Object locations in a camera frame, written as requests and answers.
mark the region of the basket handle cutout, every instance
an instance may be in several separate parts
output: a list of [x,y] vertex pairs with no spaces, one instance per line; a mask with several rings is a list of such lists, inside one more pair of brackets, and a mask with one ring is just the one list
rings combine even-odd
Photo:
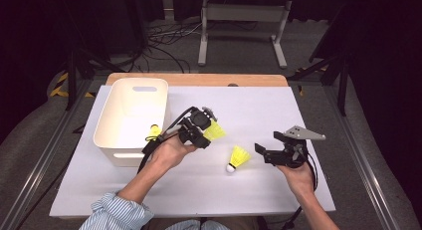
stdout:
[[157,91],[156,87],[133,87],[132,89],[137,93],[155,93]]

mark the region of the black cable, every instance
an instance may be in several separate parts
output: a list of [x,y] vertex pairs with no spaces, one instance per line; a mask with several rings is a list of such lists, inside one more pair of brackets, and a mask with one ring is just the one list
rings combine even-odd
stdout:
[[318,179],[317,179],[317,165],[313,159],[313,156],[308,154],[308,156],[311,158],[311,160],[313,161],[314,167],[311,167],[310,161],[308,160],[307,163],[310,166],[311,169],[311,173],[313,174],[314,177],[314,191],[317,190],[317,183],[318,183]]
[[169,140],[172,137],[175,137],[179,134],[176,133],[174,135],[171,135],[167,138],[162,138],[161,135],[157,136],[155,139],[151,139],[149,141],[149,143],[145,146],[145,148],[149,148],[152,146],[152,149],[149,149],[148,152],[146,152],[143,156],[142,161],[140,162],[139,168],[137,169],[137,172],[140,172],[146,165],[146,163],[148,162],[149,157],[155,152],[155,150],[164,142],[166,142],[167,140]]
[[132,62],[132,64],[131,64],[131,66],[130,66],[129,70],[127,70],[127,72],[128,72],[128,73],[130,73],[130,72],[133,70],[133,66],[134,66],[134,60],[133,60],[133,62]]
[[[140,57],[140,55],[141,55],[141,52],[136,52],[136,54],[133,57],[131,57],[127,60],[124,60],[120,63],[111,63],[111,64],[116,66],[116,67],[121,68],[121,67],[129,65],[130,63],[134,63]],[[91,66],[93,66],[96,70],[107,70],[107,68],[104,67],[103,65],[91,64]]]
[[79,53],[83,54],[85,57],[88,57],[90,60],[96,61],[97,63],[99,63],[103,67],[111,70],[114,73],[125,73],[125,71],[122,70],[121,68],[115,66],[114,64],[112,64],[108,61],[101,59],[100,57],[98,57],[97,55],[89,52],[88,50],[79,48],[78,51],[79,51]]
[[[149,56],[149,55],[146,55],[146,54],[143,54],[143,56],[146,56],[146,57],[148,57],[148,58],[150,58],[150,59],[153,59],[153,60],[163,60],[163,61],[166,61],[166,60],[173,60],[173,59],[164,59],[164,58],[154,58],[154,57],[151,57],[151,56]],[[178,62],[182,62],[182,63],[184,63],[186,66],[187,66],[187,72],[188,73],[190,73],[190,65],[189,65],[189,63],[186,61],[186,60],[183,60],[183,59],[176,59]]]
[[191,108],[189,108],[188,110],[186,110],[186,111],[184,111],[183,113],[182,113],[182,115],[180,115],[166,130],[165,130],[165,132],[167,132],[169,129],[171,129],[171,128],[173,128],[173,127],[175,127],[179,122],[180,122],[180,120],[186,115],[186,114],[188,114],[189,112],[191,112],[191,111],[193,111],[193,110],[195,110],[196,108],[195,107],[191,107]]
[[[199,24],[200,22],[193,22],[193,23],[187,23],[187,25],[192,25],[192,24]],[[154,29],[154,28],[161,28],[161,27],[164,27],[164,26],[175,26],[175,25],[177,25],[177,24],[162,24],[162,25],[157,25],[157,26],[152,26],[152,27],[149,27],[150,29]]]
[[161,30],[160,32],[155,32],[155,33],[151,34],[150,36],[157,36],[157,35],[161,35],[161,34],[165,36],[166,34],[170,35],[170,34],[174,34],[174,33],[182,35],[183,32],[187,31],[186,30],[187,28],[189,28],[191,26],[195,26],[195,25],[198,26],[199,24],[201,24],[201,23],[200,22],[188,23],[188,24],[186,24],[186,26],[183,26],[184,24],[180,24],[180,27],[178,27],[177,29],[170,30],[170,28],[169,28],[165,31]]
[[[199,22],[190,23],[186,26],[183,26],[183,24],[180,24],[180,28],[178,28],[177,30],[163,32],[162,36],[160,35],[160,33],[151,34],[148,36],[148,39],[149,41],[153,42],[155,46],[158,46],[159,44],[171,45],[171,44],[176,43],[180,39],[187,37],[188,35],[191,35],[196,28],[192,29],[191,31],[187,31],[187,29],[194,25],[196,25],[197,26],[196,28],[198,28],[200,23]],[[169,37],[169,36],[170,36],[170,40],[164,42],[164,38]]]
[[147,72],[149,73],[149,62],[148,62],[148,60],[142,55],[142,58],[145,60],[145,62],[146,62],[146,66],[147,66]]
[[165,139],[163,140],[163,142],[165,142],[166,140],[169,140],[170,138],[173,138],[173,137],[175,137],[175,136],[179,135],[181,132],[185,132],[185,131],[186,131],[186,130],[178,131],[176,134],[171,135],[171,136],[169,136],[169,137],[165,138]]
[[167,32],[171,32],[173,30],[171,30],[173,27],[176,27],[177,24],[169,24],[169,27],[166,30],[161,29],[161,31],[157,32],[157,33],[167,33]]
[[173,57],[173,55],[169,54],[168,52],[166,52],[166,51],[164,51],[164,50],[162,50],[162,49],[159,49],[159,48],[156,48],[156,47],[153,47],[153,46],[149,46],[149,47],[150,47],[150,48],[153,48],[153,49],[156,49],[156,50],[158,50],[158,51],[161,51],[161,52],[163,52],[163,53],[167,54],[168,56],[170,56],[170,57],[174,60],[174,62],[176,62],[176,64],[179,66],[180,70],[181,70],[181,71],[182,71],[182,73],[184,74],[184,69],[183,69],[183,67],[180,65],[179,61],[177,61],[177,59]]
[[138,71],[140,71],[140,72],[142,72],[143,73],[143,70],[142,70],[142,68],[140,67],[140,65],[135,65],[136,66],[136,68],[137,68],[137,70]]
[[287,230],[287,229],[293,229],[293,228],[295,228],[294,221],[296,220],[296,218],[299,216],[299,214],[301,212],[302,212],[302,207],[299,207],[298,210],[296,210],[296,212],[293,214],[293,216],[282,227],[282,230]]
[[157,47],[160,44],[163,44],[163,40],[164,40],[164,36],[159,36],[159,37],[149,37],[148,41],[151,42],[152,44],[148,44],[151,47]]

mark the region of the metal frame leg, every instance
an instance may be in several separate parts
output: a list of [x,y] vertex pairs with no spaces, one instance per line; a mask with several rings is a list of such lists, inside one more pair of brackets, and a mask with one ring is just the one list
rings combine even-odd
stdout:
[[199,47],[198,65],[205,66],[207,62],[207,46],[208,46],[208,33],[207,33],[207,6],[208,0],[202,1],[202,34],[201,46]]
[[75,60],[75,51],[72,51],[68,56],[68,85],[69,98],[66,111],[69,111],[77,98],[77,67]]
[[325,67],[326,65],[330,65],[332,62],[334,62],[336,59],[338,58],[338,56],[332,56],[330,58],[321,60],[315,64],[313,64],[312,66],[306,68],[305,70],[301,71],[301,72],[296,72],[294,75],[286,77],[286,79],[288,81],[298,81],[301,78],[306,77],[309,74],[312,74],[313,72]]
[[277,35],[272,35],[271,39],[273,41],[274,51],[276,52],[277,61],[279,61],[279,66],[282,69],[285,69],[288,64],[286,62],[285,55],[283,54],[282,46],[280,45],[280,40],[282,39],[283,31],[285,30],[286,22],[289,17],[289,12],[291,10],[292,1],[286,2],[285,10],[283,11],[282,17],[280,19],[279,32]]
[[345,93],[347,90],[347,79],[348,79],[348,65],[349,57],[345,57],[343,60],[343,66],[340,72],[340,80],[338,87],[337,107],[340,113],[345,116]]

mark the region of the wrist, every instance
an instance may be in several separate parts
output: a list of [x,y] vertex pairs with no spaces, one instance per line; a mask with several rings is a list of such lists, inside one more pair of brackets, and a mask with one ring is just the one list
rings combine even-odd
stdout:
[[160,159],[152,159],[148,164],[150,165],[150,168],[161,174],[165,174],[171,168],[169,163],[166,163]]
[[314,192],[301,191],[296,193],[295,196],[303,207],[306,207],[307,205],[313,204],[315,201],[317,201],[317,197]]
[[165,164],[157,161],[151,160],[149,161],[145,168],[145,174],[152,177],[152,178],[161,178],[170,168],[167,167]]

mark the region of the human arm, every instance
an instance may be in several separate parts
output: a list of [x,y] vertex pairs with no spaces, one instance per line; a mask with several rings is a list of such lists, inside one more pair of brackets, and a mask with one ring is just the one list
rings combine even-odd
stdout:
[[118,196],[140,204],[154,183],[195,149],[193,145],[184,145],[177,136],[168,139],[158,147],[151,161],[118,193]]
[[178,136],[162,143],[145,167],[118,193],[108,193],[92,205],[93,214],[81,226],[85,229],[140,229],[153,213],[143,199],[151,187],[170,168],[177,166],[186,154],[196,149],[184,145]]
[[308,222],[313,229],[338,229],[331,218],[320,206],[314,193],[313,176],[307,164],[298,168],[289,168],[277,165],[277,168],[285,175],[289,187],[295,194],[298,202],[307,216]]

